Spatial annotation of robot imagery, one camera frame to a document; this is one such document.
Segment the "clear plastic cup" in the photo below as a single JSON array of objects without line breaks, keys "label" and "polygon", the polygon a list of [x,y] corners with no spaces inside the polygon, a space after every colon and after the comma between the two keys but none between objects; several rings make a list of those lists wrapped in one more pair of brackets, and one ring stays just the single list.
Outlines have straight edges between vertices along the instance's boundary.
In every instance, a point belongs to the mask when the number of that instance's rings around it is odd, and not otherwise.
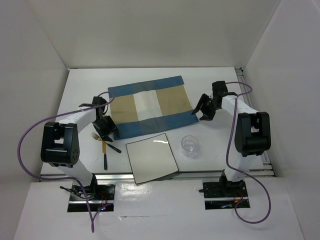
[{"label": "clear plastic cup", "polygon": [[181,140],[181,151],[189,158],[197,158],[199,153],[199,141],[195,136],[187,135]]}]

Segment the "blue beige striped placemat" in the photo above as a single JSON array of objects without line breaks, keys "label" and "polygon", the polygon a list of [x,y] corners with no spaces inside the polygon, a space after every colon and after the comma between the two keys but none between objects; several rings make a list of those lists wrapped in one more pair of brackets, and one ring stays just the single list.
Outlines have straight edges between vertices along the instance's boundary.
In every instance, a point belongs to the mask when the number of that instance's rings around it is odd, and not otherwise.
[{"label": "blue beige striped placemat", "polygon": [[182,76],[108,88],[110,115],[124,140],[198,123]]}]

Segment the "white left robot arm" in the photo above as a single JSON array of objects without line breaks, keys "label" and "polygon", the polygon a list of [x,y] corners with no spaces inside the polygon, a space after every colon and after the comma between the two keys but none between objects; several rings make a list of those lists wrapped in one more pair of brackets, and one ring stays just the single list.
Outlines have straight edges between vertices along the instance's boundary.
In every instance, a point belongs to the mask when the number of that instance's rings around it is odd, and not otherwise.
[{"label": "white left robot arm", "polygon": [[58,122],[44,125],[40,157],[44,163],[61,170],[81,187],[81,194],[88,200],[97,197],[99,187],[94,173],[80,161],[79,133],[92,124],[103,141],[112,142],[110,135],[119,130],[109,115],[104,115],[107,101],[95,96],[92,103],[83,103],[77,112]]}]

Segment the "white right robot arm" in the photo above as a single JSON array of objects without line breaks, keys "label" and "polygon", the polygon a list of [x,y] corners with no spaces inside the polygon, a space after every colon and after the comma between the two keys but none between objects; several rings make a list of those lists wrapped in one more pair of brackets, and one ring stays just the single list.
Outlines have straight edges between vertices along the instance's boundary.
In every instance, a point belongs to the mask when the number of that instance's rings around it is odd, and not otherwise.
[{"label": "white right robot arm", "polygon": [[257,111],[239,99],[242,95],[229,91],[229,82],[212,83],[212,95],[202,94],[192,115],[202,112],[201,121],[213,120],[216,111],[225,110],[232,116],[226,151],[227,168],[223,170],[218,190],[232,197],[244,187],[245,173],[252,163],[271,147],[270,116]]}]

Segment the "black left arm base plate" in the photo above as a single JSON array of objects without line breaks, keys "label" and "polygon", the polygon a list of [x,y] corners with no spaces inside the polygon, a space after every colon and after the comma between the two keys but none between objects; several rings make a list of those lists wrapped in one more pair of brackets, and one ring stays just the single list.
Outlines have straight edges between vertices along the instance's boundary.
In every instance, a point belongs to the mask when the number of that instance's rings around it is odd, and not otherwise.
[{"label": "black left arm base plate", "polygon": [[[100,210],[101,212],[114,211],[115,199],[115,184],[98,185],[97,193],[88,192],[88,204],[92,212]],[[68,201],[68,213],[83,213],[88,212],[85,195],[81,188],[77,185],[72,185],[71,188],[65,188],[70,193]]]}]

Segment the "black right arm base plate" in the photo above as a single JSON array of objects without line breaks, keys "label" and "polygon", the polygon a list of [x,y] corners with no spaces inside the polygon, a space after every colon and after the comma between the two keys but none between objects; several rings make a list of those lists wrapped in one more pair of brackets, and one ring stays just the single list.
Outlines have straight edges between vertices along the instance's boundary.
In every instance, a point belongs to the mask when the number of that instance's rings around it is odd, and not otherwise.
[{"label": "black right arm base plate", "polygon": [[243,182],[240,187],[223,191],[219,182],[203,182],[202,189],[198,191],[203,194],[206,210],[250,208],[250,201],[246,184]]}]

